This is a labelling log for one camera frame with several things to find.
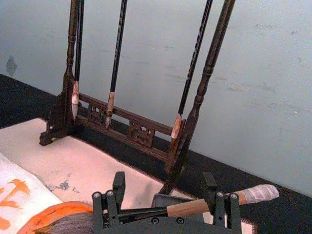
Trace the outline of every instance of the light blue wall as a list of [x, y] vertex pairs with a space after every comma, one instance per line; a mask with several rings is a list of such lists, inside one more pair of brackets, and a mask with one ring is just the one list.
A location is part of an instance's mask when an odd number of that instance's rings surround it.
[[[205, 0], [129, 0], [116, 106], [173, 125]], [[0, 73], [58, 94], [70, 1], [0, 2]], [[215, 0], [191, 109], [221, 10]], [[106, 101], [120, 1], [86, 0], [81, 91]], [[312, 196], [312, 2], [236, 1], [191, 149]]]

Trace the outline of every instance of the carved wooden crossbar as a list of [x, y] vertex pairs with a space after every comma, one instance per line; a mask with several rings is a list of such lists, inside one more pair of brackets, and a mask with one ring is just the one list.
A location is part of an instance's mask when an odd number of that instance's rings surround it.
[[[177, 133], [177, 139], [172, 141], [172, 144], [167, 151], [154, 147], [153, 140], [156, 132], [170, 136], [173, 130], [172, 127], [114, 106], [114, 115], [129, 120], [128, 132], [127, 134], [124, 134], [113, 127], [106, 128], [105, 117], [108, 116], [108, 104], [88, 95], [79, 94], [79, 101], [89, 104], [87, 114], [83, 111], [82, 104], [79, 102], [78, 115], [76, 119], [73, 118], [71, 98], [74, 87], [73, 58], [77, 32], [78, 2], [79, 0], [71, 0], [66, 60], [67, 67], [63, 78], [63, 90], [61, 94], [58, 95], [57, 101], [50, 111], [46, 131], [40, 135], [40, 144], [43, 146], [50, 144], [53, 142], [52, 140], [54, 138], [65, 137], [70, 135], [73, 131], [80, 129], [81, 126], [89, 126], [105, 135], [115, 138], [161, 161], [164, 161], [164, 170], [168, 174], [168, 179], [166, 180], [160, 193], [169, 194], [172, 188], [176, 186], [176, 182], [183, 172], [187, 152], [198, 121], [200, 106], [204, 100], [208, 82], [214, 70], [235, 0], [225, 0], [224, 2], [213, 41], [207, 55], [202, 73], [202, 79], [197, 89], [197, 95], [195, 97], [193, 107], [188, 115], [188, 118], [181, 122], [181, 127]], [[207, 7], [210, 7], [211, 3], [212, 0], [207, 0], [203, 19], [208, 19], [210, 9]], [[198, 47], [198, 38], [199, 37], [197, 37], [195, 48]], [[194, 59], [194, 55], [197, 53], [198, 51], [193, 54], [192, 62], [196, 60]]]

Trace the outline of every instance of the orange painting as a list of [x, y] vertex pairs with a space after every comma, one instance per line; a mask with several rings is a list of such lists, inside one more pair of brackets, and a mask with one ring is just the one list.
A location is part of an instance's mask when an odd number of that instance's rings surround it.
[[[13, 179], [8, 184], [14, 184], [15, 188], [2, 200], [0, 201], [0, 206], [13, 207], [20, 209], [17, 202], [10, 200], [17, 192], [23, 192], [27, 195], [30, 194], [29, 188], [27, 187], [25, 181], [20, 181], [19, 179]], [[0, 188], [0, 194], [4, 192], [4, 188]], [[7, 230], [11, 226], [10, 222], [2, 217], [0, 217], [0, 230]]]

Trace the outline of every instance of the table surface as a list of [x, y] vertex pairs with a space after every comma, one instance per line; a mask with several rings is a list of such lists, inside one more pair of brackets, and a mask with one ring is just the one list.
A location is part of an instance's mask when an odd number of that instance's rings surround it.
[[[47, 118], [56, 97], [12, 78], [0, 75], [0, 128], [24, 122], [33, 118]], [[115, 123], [120, 130], [127, 126]], [[116, 159], [129, 163], [140, 170], [165, 180], [166, 174], [160, 168], [164, 163], [124, 143], [85, 127], [76, 137], [104, 150]], [[169, 142], [155, 139], [160, 147]], [[252, 174], [238, 170], [216, 160], [189, 151], [185, 171], [178, 182], [178, 188], [201, 197], [200, 172], [212, 172], [219, 189], [231, 192], [271, 183]], [[258, 233], [312, 233], [312, 198], [282, 188], [278, 199], [253, 205], [241, 206], [241, 216], [258, 224]]]

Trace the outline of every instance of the screw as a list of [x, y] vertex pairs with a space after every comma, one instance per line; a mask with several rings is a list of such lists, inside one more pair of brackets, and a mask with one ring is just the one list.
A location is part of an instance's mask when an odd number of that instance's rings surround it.
[[159, 223], [159, 219], [158, 218], [152, 218], [152, 223], [153, 224], [158, 224]]
[[93, 197], [95, 197], [95, 198], [98, 198], [100, 196], [100, 194], [99, 193], [95, 193], [95, 194], [93, 194]]
[[177, 222], [178, 224], [183, 224], [183, 223], [184, 223], [184, 219], [183, 219], [183, 218], [177, 218], [177, 219], [176, 219], [176, 222]]
[[236, 194], [231, 194], [231, 198], [237, 199], [237, 195]]

